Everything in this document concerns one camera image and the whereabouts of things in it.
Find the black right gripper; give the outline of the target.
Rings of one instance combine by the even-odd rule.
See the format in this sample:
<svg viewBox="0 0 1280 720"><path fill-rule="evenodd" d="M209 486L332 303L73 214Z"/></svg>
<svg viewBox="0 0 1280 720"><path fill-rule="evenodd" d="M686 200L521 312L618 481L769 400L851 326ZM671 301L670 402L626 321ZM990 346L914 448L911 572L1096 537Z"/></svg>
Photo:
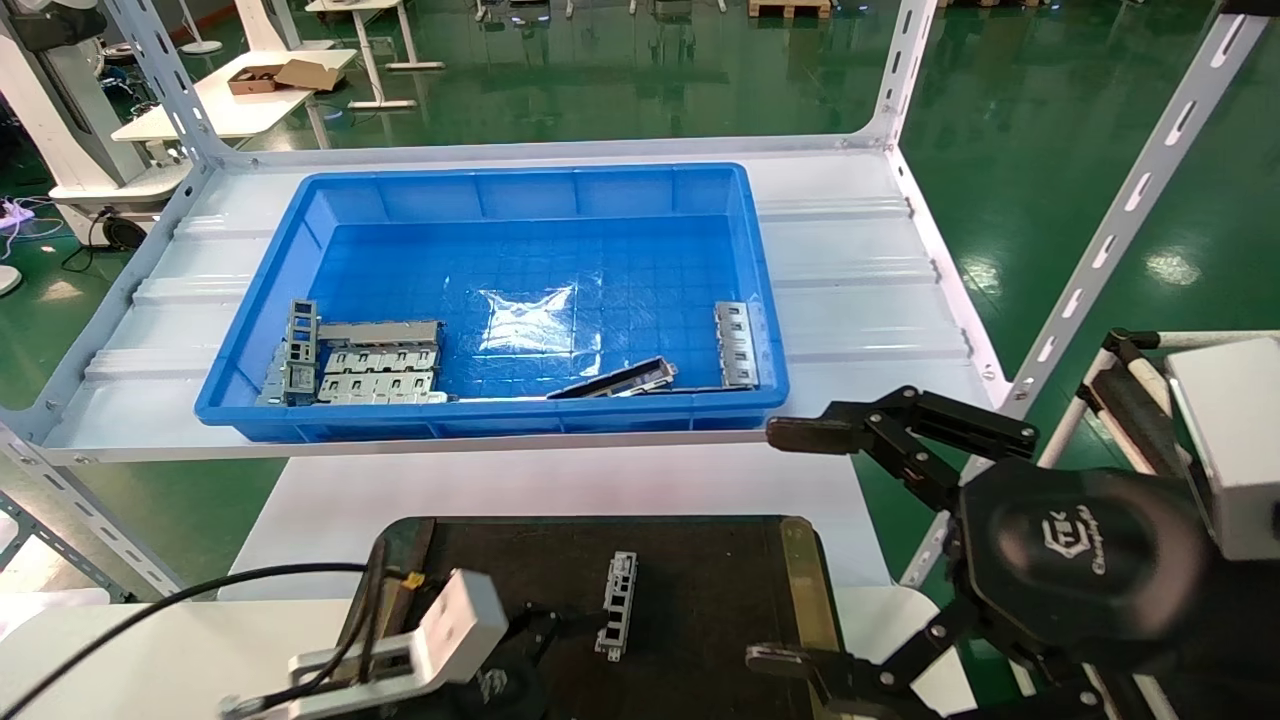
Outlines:
<svg viewBox="0 0 1280 720"><path fill-rule="evenodd" d="M1196 505L1162 477L1006 459L1030 459L1039 437L1028 423L913 386L767 423L772 448L865 454L927 507L957 506L956 577L1023 648L1124 670L1169 664L1216 564ZM960 471L927 441L1001 461L959 489ZM957 597L882 664L776 643L748 647L745 664L805 680L833 714L942 719L913 683L980 620L978 606ZM1100 719L1101 696L1074 682L951 717Z"/></svg>

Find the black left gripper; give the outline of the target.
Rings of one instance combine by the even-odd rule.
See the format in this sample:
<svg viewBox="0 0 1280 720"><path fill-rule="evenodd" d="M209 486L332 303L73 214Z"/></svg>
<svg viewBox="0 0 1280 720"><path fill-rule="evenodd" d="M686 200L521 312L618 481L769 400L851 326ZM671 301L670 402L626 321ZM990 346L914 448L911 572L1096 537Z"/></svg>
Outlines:
<svg viewBox="0 0 1280 720"><path fill-rule="evenodd" d="M512 641L525 633L534 637L524 656L498 659L471 680L449 684L440 692L440 719L545 719L547 691L532 661L540 661L558 639L594 638L608 618L603 609L586 612L526 603L509 620Z"/></svg>

